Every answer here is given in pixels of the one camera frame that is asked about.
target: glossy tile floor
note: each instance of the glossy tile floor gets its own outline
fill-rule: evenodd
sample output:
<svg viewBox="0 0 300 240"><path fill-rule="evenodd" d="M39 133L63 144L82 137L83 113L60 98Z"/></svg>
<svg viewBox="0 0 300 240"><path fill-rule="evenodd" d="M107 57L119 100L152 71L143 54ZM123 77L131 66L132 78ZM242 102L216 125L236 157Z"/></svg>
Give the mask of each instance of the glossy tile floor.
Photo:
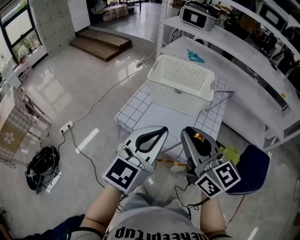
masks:
<svg viewBox="0 0 300 240"><path fill-rule="evenodd" d="M178 8L168 7L167 16L176 16L178 11ZM160 3L144 2L142 3L141 13L139 12L139 8L136 8L134 14L129 14L126 17L111 22L101 21L92 26L127 33L157 43L160 13ZM168 42L172 30L172 27L165 26L165 42Z"/></svg>
<svg viewBox="0 0 300 240"><path fill-rule="evenodd" d="M43 60L24 85L28 95L52 118L52 126L48 129L50 135L43 144L57 147L63 141L59 128L69 120L83 117L111 86L134 73L137 70L135 63L141 57L139 52L130 49L104 63L67 47L60 54ZM72 128L77 144L91 132L98 131L82 151L93 159L101 182L101 173L114 158L118 144L126 137L116 128L114 116L146 80L152 64L153 61L147 61L141 71L113 88L86 118ZM103 191L95 180L91 162L76 153L70 132L65 135L66 142L60 148L62 176L50 193L43 190L36 195L28 188L23 165L11 169L0 164L0 204L13 217L9 225L16 238L42 233L70 216L85 213ZM248 144L223 124L217 139L224 145L234 144L241 152ZM38 149L39 142L26 138L18 158L29 163ZM246 196L227 228L228 234L236 240L291 239L293 218L298 209L298 203L293 200L293 188L299 174L296 164L299 155L289 143L270 154L270 167L263 188ZM167 171L169 167L158 163L154 174L145 183L146 191L157 204L175 197L174 186L186 185L183 174L172 174ZM186 192L179 191L179 197L184 204L197 203L200 192L193 186ZM228 223L241 196L223 194L219 198ZM199 226L200 212L193 210L192 218L193 224Z"/></svg>

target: person's arm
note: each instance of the person's arm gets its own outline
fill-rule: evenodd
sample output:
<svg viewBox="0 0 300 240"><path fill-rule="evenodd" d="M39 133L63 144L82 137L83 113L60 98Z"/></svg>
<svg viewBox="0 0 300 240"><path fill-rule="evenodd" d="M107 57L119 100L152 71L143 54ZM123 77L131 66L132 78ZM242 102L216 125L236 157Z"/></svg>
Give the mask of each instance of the person's arm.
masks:
<svg viewBox="0 0 300 240"><path fill-rule="evenodd" d="M207 196L202 193L202 200L206 198ZM218 234L226 234L225 221L217 197L201 205L200 229L208 238Z"/></svg>
<svg viewBox="0 0 300 240"><path fill-rule="evenodd" d="M91 205L80 227L90 227L103 235L111 222L121 198L121 192L114 186L107 185L103 194Z"/></svg>

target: black bag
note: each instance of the black bag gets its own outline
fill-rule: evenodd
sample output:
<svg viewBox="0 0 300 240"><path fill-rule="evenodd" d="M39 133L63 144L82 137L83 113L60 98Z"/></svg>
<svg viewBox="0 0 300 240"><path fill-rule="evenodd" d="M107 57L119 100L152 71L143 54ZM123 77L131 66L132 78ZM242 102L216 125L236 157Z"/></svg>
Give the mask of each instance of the black bag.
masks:
<svg viewBox="0 0 300 240"><path fill-rule="evenodd" d="M27 184L38 194L44 184L44 179L57 171L60 156L55 147L44 147L29 163L25 172Z"/></svg>

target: white t-shirt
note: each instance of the white t-shirt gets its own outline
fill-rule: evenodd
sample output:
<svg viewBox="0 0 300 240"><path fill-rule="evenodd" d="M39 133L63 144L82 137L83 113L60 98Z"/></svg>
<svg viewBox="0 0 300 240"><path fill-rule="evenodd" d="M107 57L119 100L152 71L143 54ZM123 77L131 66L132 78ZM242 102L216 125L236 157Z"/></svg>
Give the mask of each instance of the white t-shirt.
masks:
<svg viewBox="0 0 300 240"><path fill-rule="evenodd" d="M160 207L145 207L121 213L116 227L103 236L91 228L79 228L68 235L69 240L207 240L183 215ZM211 240L231 240L219 235Z"/></svg>

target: window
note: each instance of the window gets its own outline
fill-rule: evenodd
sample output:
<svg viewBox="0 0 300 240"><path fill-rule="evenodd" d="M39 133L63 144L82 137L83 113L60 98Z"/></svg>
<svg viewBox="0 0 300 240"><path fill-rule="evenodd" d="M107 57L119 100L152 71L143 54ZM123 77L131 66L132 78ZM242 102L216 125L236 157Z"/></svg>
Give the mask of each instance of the window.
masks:
<svg viewBox="0 0 300 240"><path fill-rule="evenodd" d="M24 56L41 45L28 0L10 1L0 9L0 19L0 58L4 56L0 59L0 65L10 61L15 67Z"/></svg>

